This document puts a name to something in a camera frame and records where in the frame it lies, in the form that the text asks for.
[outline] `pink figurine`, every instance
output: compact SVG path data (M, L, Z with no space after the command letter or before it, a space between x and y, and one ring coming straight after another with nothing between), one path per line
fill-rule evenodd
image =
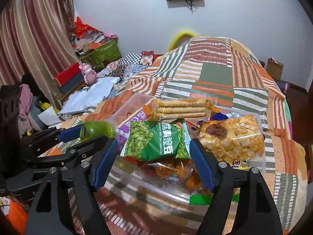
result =
M87 85L92 85L96 82L97 73L92 69L91 65L88 63L83 63L83 66L79 66L81 73L84 75L84 80Z

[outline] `blue gripper pad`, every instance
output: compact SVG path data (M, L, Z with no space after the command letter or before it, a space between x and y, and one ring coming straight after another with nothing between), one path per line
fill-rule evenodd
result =
M71 140L75 140L80 137L80 129L82 128L83 124L66 129L61 132L58 140L60 142L69 142Z
M92 166L89 181L94 192L104 186L119 150L117 140L111 138L105 147L96 152L90 160Z
M199 149L199 146L196 144L195 140L190 141L189 150L190 156L196 165L197 172L200 176L203 186L208 188L211 192L214 192L216 185L214 184L213 181L212 170L207 161L205 160L203 154L201 153L201 150Z

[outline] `striped blanket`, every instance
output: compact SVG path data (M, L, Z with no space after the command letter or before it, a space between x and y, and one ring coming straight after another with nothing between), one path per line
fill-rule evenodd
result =
M284 234L303 214L306 202L304 149L292 140L291 117L285 96L252 52L229 38L195 37L159 57L151 67L115 86L117 96L97 106L92 114L66 121L69 128L87 120L111 116L139 92L167 99L209 98L217 105L258 113L265 132L266 182L276 203ZM61 143L50 154L64 152ZM96 194L113 234L195 234L207 206L169 201L146 188L129 184L111 171ZM74 193L70 193L76 226L83 231ZM229 232L234 216L228 217Z

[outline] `pink curtain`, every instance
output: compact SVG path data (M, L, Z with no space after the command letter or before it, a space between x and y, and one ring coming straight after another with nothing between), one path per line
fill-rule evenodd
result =
M53 79L79 61L69 41L73 27L73 0L10 0L0 15L0 84L15 84L30 72L60 107Z

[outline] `red plastic bag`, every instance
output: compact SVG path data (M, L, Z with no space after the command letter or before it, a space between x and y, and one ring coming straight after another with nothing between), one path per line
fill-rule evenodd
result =
M83 24L81 19L77 17L74 28L74 33L76 34L76 36L79 39L81 39L84 36L85 32L87 32L88 30L98 31L97 29L91 27L90 25Z

